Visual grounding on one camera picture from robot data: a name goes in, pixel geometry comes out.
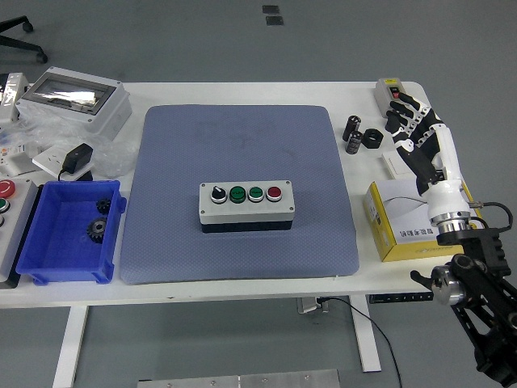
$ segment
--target gray floor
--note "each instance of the gray floor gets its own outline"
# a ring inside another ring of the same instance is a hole
[[[268,27],[263,4],[280,6],[285,25]],[[40,44],[48,65],[123,82],[419,82],[452,129],[475,198],[517,209],[517,2],[0,0],[0,10],[0,19],[29,17],[34,33],[7,35]],[[46,68],[32,53],[0,47],[0,73],[34,82]],[[483,214],[506,223],[502,212]],[[502,236],[514,269],[516,237]],[[383,372],[360,372],[350,312],[331,306],[322,316],[299,316],[294,300],[94,307],[75,386],[330,368],[343,387],[397,386],[379,335]],[[373,305],[371,313],[406,386],[499,386],[476,372],[447,307]],[[0,313],[0,386],[52,385],[66,316],[63,308]]]

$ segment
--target plastic bag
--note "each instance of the plastic bag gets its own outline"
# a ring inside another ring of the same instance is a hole
[[[111,141],[45,108],[30,107],[28,112],[18,121],[2,127],[0,148],[24,147],[29,158],[34,158],[52,146],[72,150],[77,144],[86,143],[94,150],[91,158],[94,175],[114,179],[135,167],[136,141]]]

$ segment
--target green button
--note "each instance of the green button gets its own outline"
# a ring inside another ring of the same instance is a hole
[[[250,197],[251,202],[260,202],[264,199],[264,191],[261,188],[257,188],[255,186],[254,188],[250,189],[248,196]]]
[[[241,186],[233,186],[229,191],[229,200],[234,204],[241,204],[246,199],[246,190]]]

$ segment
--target blue plastic bin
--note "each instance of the blue plastic bin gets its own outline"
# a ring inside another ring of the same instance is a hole
[[[32,276],[35,285],[84,280],[109,283],[120,215],[127,203],[119,189],[117,180],[45,184],[16,272]],[[103,198],[111,199],[107,216],[96,206]],[[96,243],[86,229],[100,217],[107,217],[106,230],[103,242]]]

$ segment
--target yellow box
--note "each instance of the yellow box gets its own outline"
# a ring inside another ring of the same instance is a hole
[[[465,186],[464,196],[472,200]],[[438,229],[431,226],[427,203],[414,179],[373,182],[364,197],[364,209],[382,261],[463,253],[459,245],[444,247],[436,242]]]

